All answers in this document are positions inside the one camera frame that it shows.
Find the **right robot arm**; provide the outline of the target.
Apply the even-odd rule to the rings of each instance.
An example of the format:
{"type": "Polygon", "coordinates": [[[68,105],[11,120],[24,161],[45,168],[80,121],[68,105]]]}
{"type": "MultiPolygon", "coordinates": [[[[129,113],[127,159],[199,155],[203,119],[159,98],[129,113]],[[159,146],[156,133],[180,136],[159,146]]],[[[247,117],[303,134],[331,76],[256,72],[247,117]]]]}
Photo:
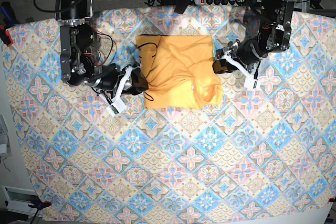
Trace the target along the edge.
{"type": "Polygon", "coordinates": [[[121,69],[105,65],[97,58],[101,32],[90,25],[93,0],[56,0],[51,11],[60,22],[61,79],[71,87],[85,84],[107,105],[115,116],[126,110],[122,95],[138,95],[148,89],[139,63],[121,69]]]}

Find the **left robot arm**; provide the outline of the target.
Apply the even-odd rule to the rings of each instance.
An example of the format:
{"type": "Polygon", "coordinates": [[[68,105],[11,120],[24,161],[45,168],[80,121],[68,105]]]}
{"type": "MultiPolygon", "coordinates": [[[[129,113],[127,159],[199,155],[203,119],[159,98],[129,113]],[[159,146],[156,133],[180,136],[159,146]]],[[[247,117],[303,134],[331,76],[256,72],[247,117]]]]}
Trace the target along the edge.
{"type": "Polygon", "coordinates": [[[245,76],[244,88],[259,89],[259,67],[271,52],[284,52],[290,46],[291,20],[295,0],[245,0],[259,19],[257,36],[228,43],[215,52],[213,70],[217,74],[236,70],[245,76]]]}

